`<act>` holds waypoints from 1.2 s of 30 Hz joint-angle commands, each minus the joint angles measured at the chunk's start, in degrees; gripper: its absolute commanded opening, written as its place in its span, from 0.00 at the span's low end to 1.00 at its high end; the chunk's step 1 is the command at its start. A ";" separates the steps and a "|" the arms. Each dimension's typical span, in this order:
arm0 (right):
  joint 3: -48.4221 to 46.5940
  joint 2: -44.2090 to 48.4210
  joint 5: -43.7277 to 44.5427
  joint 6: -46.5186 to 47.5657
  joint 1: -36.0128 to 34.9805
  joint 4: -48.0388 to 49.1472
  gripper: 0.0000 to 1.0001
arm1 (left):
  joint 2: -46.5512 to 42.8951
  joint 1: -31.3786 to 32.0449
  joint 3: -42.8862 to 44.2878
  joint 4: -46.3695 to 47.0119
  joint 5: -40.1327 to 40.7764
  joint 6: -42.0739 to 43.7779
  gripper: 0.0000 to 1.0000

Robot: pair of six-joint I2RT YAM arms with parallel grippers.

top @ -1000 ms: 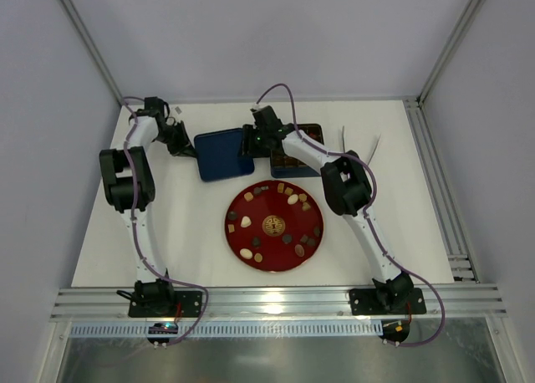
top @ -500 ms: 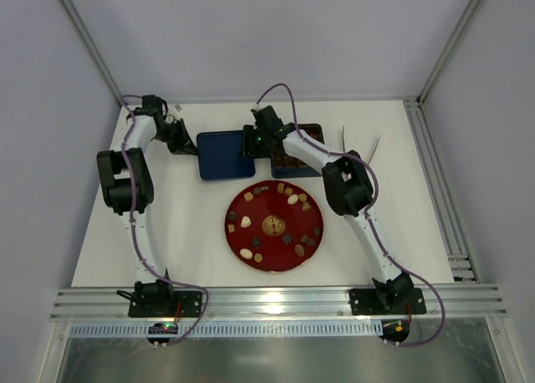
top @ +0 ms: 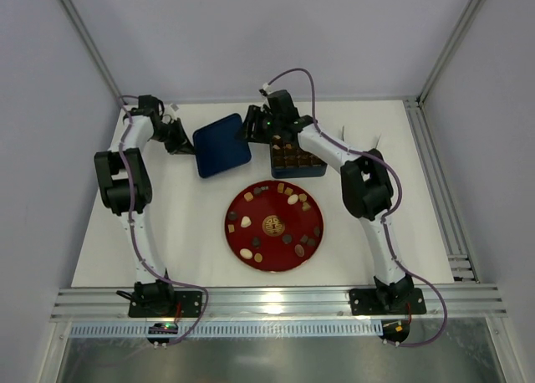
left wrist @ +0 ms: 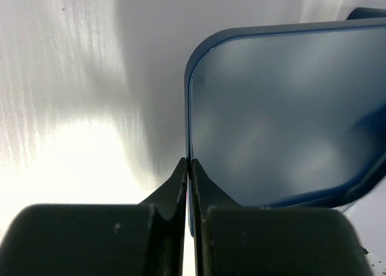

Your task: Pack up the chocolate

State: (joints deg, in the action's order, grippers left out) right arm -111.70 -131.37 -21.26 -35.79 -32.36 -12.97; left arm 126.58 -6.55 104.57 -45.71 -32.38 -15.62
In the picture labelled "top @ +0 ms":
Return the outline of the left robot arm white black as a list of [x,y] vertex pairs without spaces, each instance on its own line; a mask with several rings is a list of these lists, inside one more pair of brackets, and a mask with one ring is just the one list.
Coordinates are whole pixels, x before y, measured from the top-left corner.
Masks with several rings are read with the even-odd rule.
[[123,130],[107,151],[94,155],[99,193],[104,206],[116,215],[133,250],[135,282],[131,292],[117,294],[130,302],[131,318],[195,318],[200,315],[202,291],[180,291],[171,282],[151,231],[148,206],[153,190],[142,152],[153,140],[171,155],[193,155],[176,107],[151,94],[124,107]]

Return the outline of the metal tongs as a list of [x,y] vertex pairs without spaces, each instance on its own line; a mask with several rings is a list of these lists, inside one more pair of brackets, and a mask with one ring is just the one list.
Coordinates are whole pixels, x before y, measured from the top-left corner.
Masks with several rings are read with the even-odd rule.
[[343,125],[341,130],[341,140],[348,146],[352,146],[358,151],[368,151],[378,149],[380,145],[381,134],[371,133],[367,130]]

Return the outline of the blue tin lid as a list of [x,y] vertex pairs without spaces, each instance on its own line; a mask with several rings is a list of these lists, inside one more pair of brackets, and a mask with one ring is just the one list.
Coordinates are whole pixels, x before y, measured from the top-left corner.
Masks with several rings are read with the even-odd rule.
[[248,143],[240,138],[242,117],[230,114],[193,133],[197,172],[200,178],[220,174],[252,159]]

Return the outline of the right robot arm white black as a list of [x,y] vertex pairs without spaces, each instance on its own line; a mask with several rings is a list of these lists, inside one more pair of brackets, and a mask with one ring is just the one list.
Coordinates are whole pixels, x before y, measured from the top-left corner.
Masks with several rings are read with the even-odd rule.
[[388,232],[393,212],[392,187],[387,164],[376,149],[357,151],[327,136],[310,115],[301,116],[286,90],[260,89],[261,106],[250,105],[237,136],[246,142],[271,144],[276,136],[319,158],[338,172],[342,201],[348,213],[359,220],[374,262],[375,289],[354,291],[353,302],[382,314],[410,310],[414,281],[395,255],[394,237]]

